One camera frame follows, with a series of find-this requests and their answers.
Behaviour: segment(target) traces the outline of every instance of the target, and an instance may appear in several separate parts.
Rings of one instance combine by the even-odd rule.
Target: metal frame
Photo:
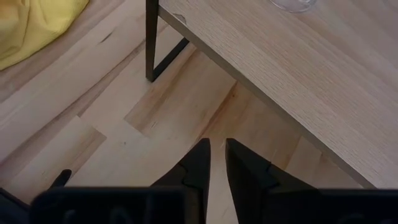
[[[157,20],[159,16],[159,0],[146,0],[146,78],[153,82],[172,63],[177,55],[188,45],[189,40],[183,38],[174,49],[155,67],[155,50]]]

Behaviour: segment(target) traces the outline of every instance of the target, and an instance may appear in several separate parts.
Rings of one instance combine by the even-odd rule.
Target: glass
[[[288,12],[305,12],[315,4],[317,0],[270,0],[277,7]]]

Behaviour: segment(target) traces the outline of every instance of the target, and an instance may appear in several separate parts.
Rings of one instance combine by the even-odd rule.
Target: yellow cloth
[[[63,34],[88,0],[0,0],[0,70]]]

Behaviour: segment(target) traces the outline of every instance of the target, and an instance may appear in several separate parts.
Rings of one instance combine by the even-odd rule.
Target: table top
[[[160,0],[160,16],[362,184],[398,187],[398,3]]]

